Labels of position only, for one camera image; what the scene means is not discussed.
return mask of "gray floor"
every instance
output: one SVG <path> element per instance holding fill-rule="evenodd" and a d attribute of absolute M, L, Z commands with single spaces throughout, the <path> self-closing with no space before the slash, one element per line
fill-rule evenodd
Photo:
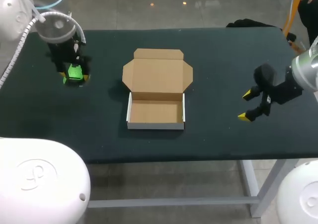
<path fill-rule="evenodd" d="M 290 0 L 70 0 L 83 29 L 157 29 L 224 27 L 251 18 L 282 27 Z M 309 46 L 297 15 L 292 32 Z M 16 44 L 2 44 L 0 68 Z M 259 185 L 274 160 L 254 161 Z M 207 197 L 243 195 L 236 161 L 90 165 L 91 199 Z M 196 206 L 89 209 L 88 224 L 278 224 L 275 202 L 262 219 L 251 219 L 247 206 Z"/>

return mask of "dark green table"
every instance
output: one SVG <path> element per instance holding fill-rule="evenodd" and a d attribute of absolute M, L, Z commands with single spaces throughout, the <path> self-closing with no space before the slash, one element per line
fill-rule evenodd
<path fill-rule="evenodd" d="M 42 138 L 74 149 L 86 163 L 317 157 L 318 105 L 306 93 L 273 105 L 253 123 L 237 115 L 259 99 L 241 97 L 253 70 L 271 64 L 283 77 L 295 56 L 276 28 L 86 31 L 91 80 L 65 87 L 31 34 L 0 90 L 0 136 Z M 137 48 L 180 49 L 194 70 L 184 131 L 128 130 L 122 67 Z"/>

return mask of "cardboard box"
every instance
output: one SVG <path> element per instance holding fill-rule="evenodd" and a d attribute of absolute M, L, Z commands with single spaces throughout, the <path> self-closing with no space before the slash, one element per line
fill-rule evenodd
<path fill-rule="evenodd" d="M 128 129 L 183 130 L 183 92 L 192 80 L 192 67 L 180 50 L 137 49 L 123 68 L 123 82 L 131 90 Z"/>

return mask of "white cable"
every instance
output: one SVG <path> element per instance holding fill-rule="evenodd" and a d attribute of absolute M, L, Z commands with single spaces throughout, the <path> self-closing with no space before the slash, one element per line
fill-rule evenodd
<path fill-rule="evenodd" d="M 66 14 L 63 14 L 63 13 L 59 13 L 59 12 L 44 12 L 41 14 L 41 16 L 43 17 L 46 17 L 46 16 L 59 16 L 59 17 L 62 17 L 62 18 L 65 18 L 67 20 L 70 20 L 71 22 L 74 23 L 76 29 L 77 29 L 77 32 L 79 33 L 80 35 L 80 40 L 83 44 L 86 44 L 86 39 L 85 39 L 85 35 L 84 35 L 84 32 L 82 30 L 82 28 L 80 27 L 80 25 L 70 16 L 66 15 Z M 27 25 L 27 27 L 25 28 L 24 32 L 22 33 L 22 37 L 20 39 L 20 42 L 14 52 L 14 55 L 10 61 L 10 63 L 8 64 L 8 66 L 6 67 L 4 73 L 2 74 L 2 77 L 0 78 L 0 89 L 2 88 L 5 80 L 7 79 L 8 75 L 10 74 L 22 48 L 23 48 L 23 45 L 25 43 L 25 40 L 26 40 L 26 37 L 28 36 L 28 34 L 30 33 L 30 30 L 31 28 L 34 26 L 34 24 L 39 20 L 38 17 L 36 18 L 33 18 L 31 20 L 31 22 Z"/>
<path fill-rule="evenodd" d="M 317 36 L 317 38 L 314 40 L 314 42 L 312 43 L 312 45 L 310 46 L 310 49 L 312 50 L 317 44 L 318 44 L 318 36 Z"/>

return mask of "metal table frame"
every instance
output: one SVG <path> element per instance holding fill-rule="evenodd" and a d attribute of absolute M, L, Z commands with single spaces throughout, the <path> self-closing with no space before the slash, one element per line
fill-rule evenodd
<path fill-rule="evenodd" d="M 88 208 L 250 204 L 251 216 L 260 218 L 275 198 L 281 182 L 295 167 L 298 160 L 278 159 L 261 189 L 258 188 L 252 161 L 240 160 L 239 163 L 248 194 L 245 197 L 98 200 L 89 201 Z"/>

